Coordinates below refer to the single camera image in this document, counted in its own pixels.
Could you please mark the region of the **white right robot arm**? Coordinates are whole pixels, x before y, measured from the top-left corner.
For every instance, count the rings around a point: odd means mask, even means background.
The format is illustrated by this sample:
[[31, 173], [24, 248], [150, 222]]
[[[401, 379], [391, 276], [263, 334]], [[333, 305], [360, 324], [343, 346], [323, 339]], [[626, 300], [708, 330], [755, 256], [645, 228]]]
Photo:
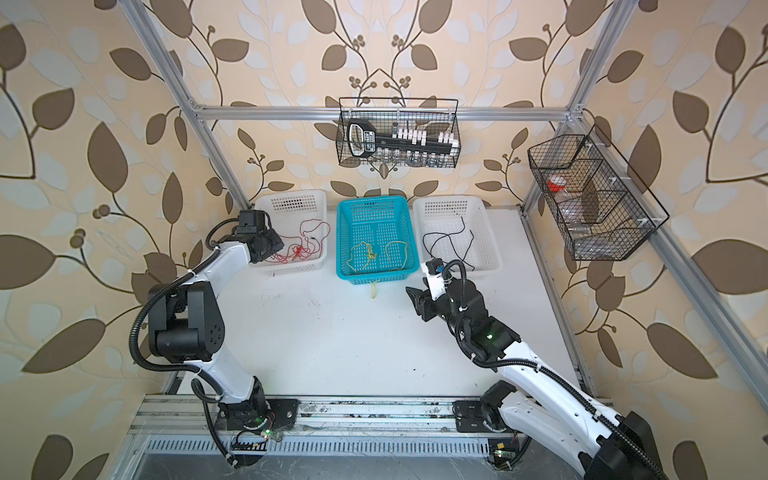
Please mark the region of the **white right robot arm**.
[[421, 267], [425, 288], [406, 290], [423, 321], [442, 319], [462, 354], [500, 379], [481, 397], [486, 429], [515, 430], [586, 479], [664, 479], [655, 438], [639, 414], [621, 415], [553, 370], [489, 314], [460, 260]]

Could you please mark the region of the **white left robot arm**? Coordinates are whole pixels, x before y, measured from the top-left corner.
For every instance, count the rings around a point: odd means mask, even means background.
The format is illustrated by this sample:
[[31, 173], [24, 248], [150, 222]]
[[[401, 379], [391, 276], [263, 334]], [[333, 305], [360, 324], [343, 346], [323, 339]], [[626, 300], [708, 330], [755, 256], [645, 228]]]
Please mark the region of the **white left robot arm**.
[[189, 372], [195, 394], [225, 412], [255, 418], [268, 415], [260, 381], [248, 374], [224, 346], [225, 323], [217, 297], [241, 269], [280, 252], [283, 241], [263, 210], [242, 210], [220, 222], [234, 225], [215, 241], [211, 254], [168, 284], [152, 287], [131, 327], [134, 362], [153, 372]]

